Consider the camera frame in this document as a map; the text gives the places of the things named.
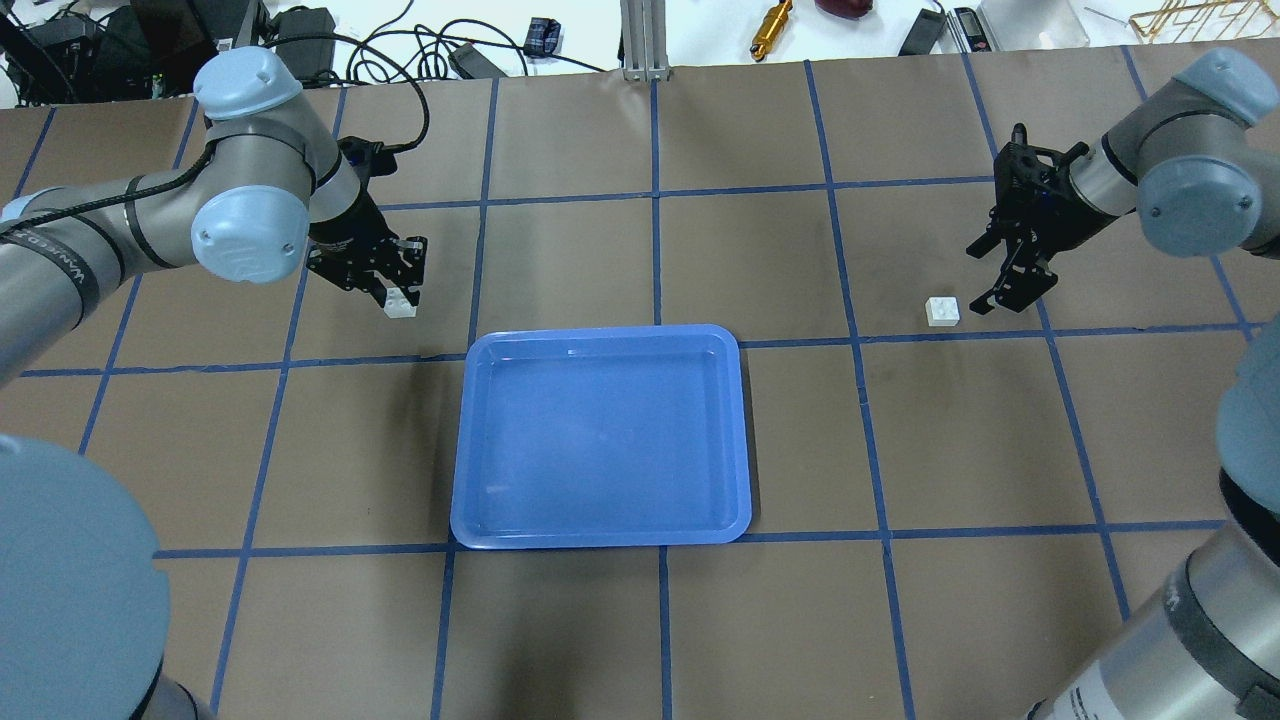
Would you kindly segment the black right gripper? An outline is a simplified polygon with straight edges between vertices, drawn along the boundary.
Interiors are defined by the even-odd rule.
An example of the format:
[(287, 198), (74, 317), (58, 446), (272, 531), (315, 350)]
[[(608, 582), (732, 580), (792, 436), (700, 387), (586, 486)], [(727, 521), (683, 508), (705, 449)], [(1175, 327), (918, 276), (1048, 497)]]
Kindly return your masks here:
[(966, 246), (966, 255), (983, 259), (997, 249), (1012, 252), (1018, 243), (1029, 243), (1036, 252), (1009, 255), (993, 286), (968, 304), (972, 313), (987, 315), (996, 307), (1023, 313), (1057, 286), (1059, 275), (1047, 260), (1091, 237), (1091, 205), (1071, 184), (1071, 165), (1089, 150), (1084, 142), (1065, 152), (1036, 146), (1027, 126), (1012, 126), (995, 159), (989, 223)]

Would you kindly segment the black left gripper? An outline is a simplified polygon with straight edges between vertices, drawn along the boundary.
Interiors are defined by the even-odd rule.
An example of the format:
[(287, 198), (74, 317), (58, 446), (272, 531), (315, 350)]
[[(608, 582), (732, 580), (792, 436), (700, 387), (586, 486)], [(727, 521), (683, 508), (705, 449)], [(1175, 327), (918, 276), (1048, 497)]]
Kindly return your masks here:
[(399, 237), (369, 191), (371, 178), (398, 172), (396, 151), (360, 137), (342, 137), (337, 147), (335, 170), (312, 196), (311, 209), (324, 218), (308, 228), (306, 269), (343, 291), (366, 293), (381, 309), (397, 305), (397, 288), (417, 307), (429, 240)]

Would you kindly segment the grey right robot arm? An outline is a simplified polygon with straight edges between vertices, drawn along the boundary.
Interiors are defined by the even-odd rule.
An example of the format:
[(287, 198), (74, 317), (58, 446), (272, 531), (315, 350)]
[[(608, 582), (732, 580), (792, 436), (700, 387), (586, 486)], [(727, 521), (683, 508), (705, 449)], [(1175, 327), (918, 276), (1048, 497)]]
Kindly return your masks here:
[(995, 158), (995, 205), (966, 247), (1005, 251), (969, 309), (1023, 313), (1059, 282), (1050, 263), (1135, 215), (1158, 251), (1207, 258), (1239, 249), (1275, 259), (1277, 154), (1247, 135), (1277, 109), (1277, 86), (1249, 56), (1215, 47), (1100, 136), (1060, 152), (1012, 127)]

